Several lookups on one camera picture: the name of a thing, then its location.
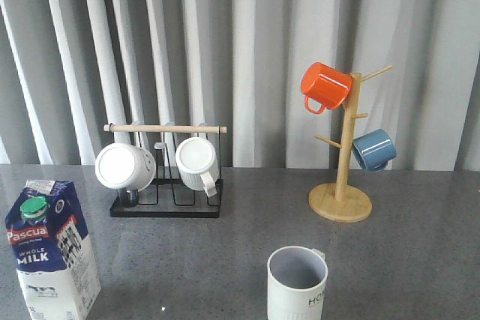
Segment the grey pleated curtain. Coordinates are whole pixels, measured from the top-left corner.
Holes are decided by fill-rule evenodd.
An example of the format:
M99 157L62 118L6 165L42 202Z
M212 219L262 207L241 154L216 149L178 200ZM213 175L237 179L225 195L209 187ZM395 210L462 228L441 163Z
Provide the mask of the grey pleated curtain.
M355 132L384 129L393 169L479 169L479 0L1 0L1 161L91 165L136 121L226 126L225 166L331 169L315 61L391 66Z

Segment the orange hanging mug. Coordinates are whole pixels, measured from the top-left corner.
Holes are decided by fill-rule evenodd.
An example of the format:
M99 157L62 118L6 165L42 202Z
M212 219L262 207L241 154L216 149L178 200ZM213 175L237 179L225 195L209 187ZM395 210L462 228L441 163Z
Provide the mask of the orange hanging mug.
M353 77L321 62L313 63L301 81L304 106L313 114L336 109L347 98Z

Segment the white smooth hanging mug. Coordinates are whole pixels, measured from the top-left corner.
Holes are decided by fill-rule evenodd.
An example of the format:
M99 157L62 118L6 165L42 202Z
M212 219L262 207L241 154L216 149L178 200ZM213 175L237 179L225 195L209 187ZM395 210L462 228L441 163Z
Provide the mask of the white smooth hanging mug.
M139 192L154 179L157 165L153 155L134 145L113 143L103 148L95 160L95 174L107 188L118 191L127 208L139 202Z

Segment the blue white Pascual milk carton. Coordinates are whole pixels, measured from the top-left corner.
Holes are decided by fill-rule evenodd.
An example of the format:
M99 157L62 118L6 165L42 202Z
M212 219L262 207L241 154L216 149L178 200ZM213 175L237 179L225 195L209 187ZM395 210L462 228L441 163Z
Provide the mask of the blue white Pascual milk carton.
M101 284L74 183L28 180L5 226L31 318L86 319Z

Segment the blue hanging mug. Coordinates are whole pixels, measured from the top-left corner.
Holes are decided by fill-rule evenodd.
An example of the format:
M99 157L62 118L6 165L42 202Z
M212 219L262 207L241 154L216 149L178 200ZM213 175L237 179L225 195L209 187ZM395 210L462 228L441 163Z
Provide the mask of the blue hanging mug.
M377 129L353 140L352 153L367 172L379 172L397 156L397 149L383 129Z

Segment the wooden mug tree stand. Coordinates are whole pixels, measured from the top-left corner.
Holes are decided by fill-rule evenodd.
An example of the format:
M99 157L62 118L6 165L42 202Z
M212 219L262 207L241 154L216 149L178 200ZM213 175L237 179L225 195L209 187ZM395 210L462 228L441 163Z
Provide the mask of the wooden mug tree stand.
M355 223L366 219L371 214L372 203L368 195L348 185L353 135L356 120L368 117L367 113L358 112L362 83L392 68L390 64L368 75L353 73L352 90L343 102L344 117L340 142L334 142L324 136L316 136L317 139L339 148L336 182L317 185L308 195L309 206L315 213L326 219Z

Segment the white ribbed hanging mug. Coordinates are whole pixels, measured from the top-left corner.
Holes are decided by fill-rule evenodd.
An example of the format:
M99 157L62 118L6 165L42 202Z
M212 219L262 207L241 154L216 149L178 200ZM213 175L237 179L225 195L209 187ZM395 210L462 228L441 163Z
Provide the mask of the white ribbed hanging mug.
M184 185L192 190L203 190L207 197L217 194L218 159L210 141L200 137L184 140L175 152L175 161Z

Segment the white table mug grey inside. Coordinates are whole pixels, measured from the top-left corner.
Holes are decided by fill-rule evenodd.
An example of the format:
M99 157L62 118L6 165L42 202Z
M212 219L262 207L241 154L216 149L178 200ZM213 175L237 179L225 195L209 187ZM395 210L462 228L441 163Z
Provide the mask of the white table mug grey inside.
M286 246L267 261L267 318L321 319L329 275L320 250Z

